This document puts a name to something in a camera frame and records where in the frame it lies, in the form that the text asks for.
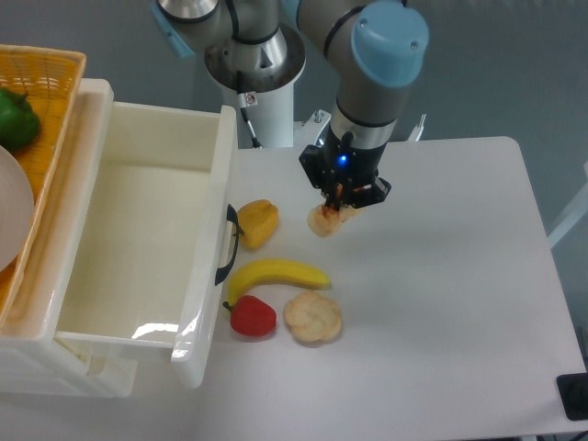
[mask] yellow bell pepper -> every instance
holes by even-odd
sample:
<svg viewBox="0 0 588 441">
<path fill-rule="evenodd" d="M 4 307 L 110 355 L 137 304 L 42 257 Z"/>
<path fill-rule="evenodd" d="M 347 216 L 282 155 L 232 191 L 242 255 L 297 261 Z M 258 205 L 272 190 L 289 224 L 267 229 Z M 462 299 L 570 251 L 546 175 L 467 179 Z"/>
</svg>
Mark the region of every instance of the yellow bell pepper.
<svg viewBox="0 0 588 441">
<path fill-rule="evenodd" d="M 254 200 L 237 211 L 239 226 L 243 230 L 240 243 L 256 250 L 263 245 L 277 227 L 277 207 L 267 199 Z"/>
</svg>

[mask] banana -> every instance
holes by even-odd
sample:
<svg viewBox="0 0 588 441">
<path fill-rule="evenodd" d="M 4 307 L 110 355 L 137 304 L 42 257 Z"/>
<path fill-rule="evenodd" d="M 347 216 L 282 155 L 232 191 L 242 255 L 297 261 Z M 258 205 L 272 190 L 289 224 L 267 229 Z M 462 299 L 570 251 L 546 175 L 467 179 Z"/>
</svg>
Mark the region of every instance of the banana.
<svg viewBox="0 0 588 441">
<path fill-rule="evenodd" d="M 329 276 L 317 268 L 288 259 L 259 259 L 241 266 L 229 280 L 228 302 L 234 305 L 256 285 L 292 285 L 305 289 L 326 289 Z"/>
</svg>

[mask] light blue cap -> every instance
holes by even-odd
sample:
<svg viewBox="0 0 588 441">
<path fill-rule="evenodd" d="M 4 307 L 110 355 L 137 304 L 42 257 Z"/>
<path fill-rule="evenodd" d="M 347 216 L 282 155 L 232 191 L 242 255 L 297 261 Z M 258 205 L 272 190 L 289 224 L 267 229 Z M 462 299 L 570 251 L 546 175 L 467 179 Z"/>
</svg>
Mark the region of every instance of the light blue cap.
<svg viewBox="0 0 588 441">
<path fill-rule="evenodd" d="M 288 17 L 292 23 L 298 27 L 298 6 L 300 5 L 300 0 L 282 0 L 282 7 L 284 12 L 286 13 L 286 17 Z"/>
<path fill-rule="evenodd" d="M 366 6 L 353 27 L 351 49 L 361 70 L 385 87 L 404 87 L 421 72 L 429 28 L 414 9 L 383 1 Z"/>
<path fill-rule="evenodd" d="M 167 21 L 167 18 L 165 18 L 156 2 L 152 2 L 151 13 L 157 28 L 164 35 L 167 44 L 169 44 L 169 47 L 174 51 L 175 55 L 179 58 L 187 58 L 196 54 L 179 36 L 175 29 L 172 28 L 172 25 L 169 24 L 169 21 Z"/>
</svg>

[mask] white table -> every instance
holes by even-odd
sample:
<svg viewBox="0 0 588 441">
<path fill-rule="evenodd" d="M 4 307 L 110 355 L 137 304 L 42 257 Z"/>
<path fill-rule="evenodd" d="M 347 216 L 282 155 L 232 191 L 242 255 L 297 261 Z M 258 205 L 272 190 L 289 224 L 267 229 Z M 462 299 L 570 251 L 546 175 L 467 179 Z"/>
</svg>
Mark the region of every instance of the white table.
<svg viewBox="0 0 588 441">
<path fill-rule="evenodd" d="M 388 200 L 319 239 L 299 149 L 239 152 L 234 205 L 269 198 L 280 225 L 252 258 L 332 277 L 344 329 L 299 345 L 281 318 L 299 289 L 252 294 L 278 312 L 245 342 L 220 312 L 202 387 L 141 366 L 125 400 L 0 397 L 1 439 L 441 440 L 581 431 L 555 378 L 583 371 L 525 166 L 505 138 L 389 147 Z"/>
</svg>

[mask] white drawer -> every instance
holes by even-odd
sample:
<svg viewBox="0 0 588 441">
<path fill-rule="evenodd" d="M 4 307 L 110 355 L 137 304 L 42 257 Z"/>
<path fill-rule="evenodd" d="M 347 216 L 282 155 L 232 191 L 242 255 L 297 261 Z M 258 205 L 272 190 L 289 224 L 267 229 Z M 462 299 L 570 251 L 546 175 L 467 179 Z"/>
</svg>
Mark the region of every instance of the white drawer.
<svg viewBox="0 0 588 441">
<path fill-rule="evenodd" d="M 109 90 L 106 82 L 95 85 Z M 196 387 L 221 295 L 215 276 L 231 238 L 234 110 L 115 102 L 105 123 L 103 152 L 93 147 L 96 164 L 85 152 L 96 181 L 90 174 L 62 183 L 72 205 L 62 202 L 47 241 L 61 235 L 66 249 L 38 247 L 33 264 L 41 279 L 28 275 L 29 300 L 15 303 L 23 311 L 11 313 L 3 331 L 55 339 L 83 356 L 171 359 L 182 381 Z M 43 290 L 40 301 L 36 291 Z"/>
</svg>

